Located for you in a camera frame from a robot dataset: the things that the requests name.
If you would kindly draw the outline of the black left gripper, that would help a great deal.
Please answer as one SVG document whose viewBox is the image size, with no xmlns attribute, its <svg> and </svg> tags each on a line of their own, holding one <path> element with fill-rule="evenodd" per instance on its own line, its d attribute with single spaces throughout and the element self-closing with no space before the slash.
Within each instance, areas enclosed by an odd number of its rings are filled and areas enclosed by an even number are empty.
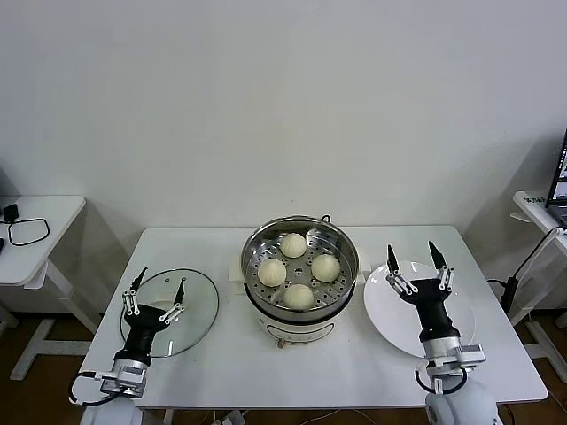
<svg viewBox="0 0 567 425">
<path fill-rule="evenodd" d="M 144 267 L 137 278 L 122 294 L 125 306 L 124 319 L 130 326 L 125 344 L 114 359 L 133 360 L 143 364 L 151 364 L 151 348 L 157 333 L 165 330 L 183 311 L 185 278 L 180 280 L 175 294 L 173 307 L 165 311 L 154 306 L 138 305 L 137 292 L 143 281 L 147 268 Z"/>
</svg>

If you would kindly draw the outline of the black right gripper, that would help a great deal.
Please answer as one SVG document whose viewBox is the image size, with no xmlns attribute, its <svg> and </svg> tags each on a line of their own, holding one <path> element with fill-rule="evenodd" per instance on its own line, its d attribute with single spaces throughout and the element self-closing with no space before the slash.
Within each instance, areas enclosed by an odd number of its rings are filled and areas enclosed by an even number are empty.
<svg viewBox="0 0 567 425">
<path fill-rule="evenodd" d="M 422 343 L 461 336 L 453 326 L 444 305 L 453 290 L 454 269 L 447 265 L 444 255 L 433 241 L 429 241 L 428 245 L 438 278 L 407 281 L 400 272 L 399 263 L 390 244 L 387 246 L 386 260 L 388 269 L 386 280 L 401 299 L 411 304 L 417 311 L 422 326 L 419 335 Z"/>
</svg>

